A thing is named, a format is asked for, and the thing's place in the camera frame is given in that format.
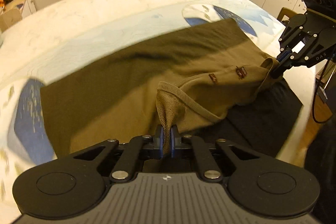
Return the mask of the olive brown patchwork sweater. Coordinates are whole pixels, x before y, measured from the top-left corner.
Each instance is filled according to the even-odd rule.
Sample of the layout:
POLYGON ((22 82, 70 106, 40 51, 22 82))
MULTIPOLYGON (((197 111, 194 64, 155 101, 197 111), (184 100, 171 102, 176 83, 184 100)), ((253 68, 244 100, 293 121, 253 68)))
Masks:
POLYGON ((276 156, 302 107, 233 19, 184 28, 105 56, 41 89, 58 157, 106 139, 128 142, 163 127, 228 139, 276 156))

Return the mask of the white blue patterned tablecloth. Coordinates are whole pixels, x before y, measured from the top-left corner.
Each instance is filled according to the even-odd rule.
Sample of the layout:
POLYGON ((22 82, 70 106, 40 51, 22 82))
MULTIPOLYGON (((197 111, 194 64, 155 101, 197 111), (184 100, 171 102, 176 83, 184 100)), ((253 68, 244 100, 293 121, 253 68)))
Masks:
MULTIPOLYGON (((201 5, 225 8, 252 28, 251 40, 278 54, 284 26, 249 0, 64 0, 5 32, 1 60, 11 66, 1 88, 1 146, 14 125, 42 129, 35 91, 100 57, 136 42, 188 27, 185 16, 201 5)), ((129 186, 116 188, 93 213, 69 223, 272 223, 248 213, 217 186, 194 173, 141 173, 129 186)))

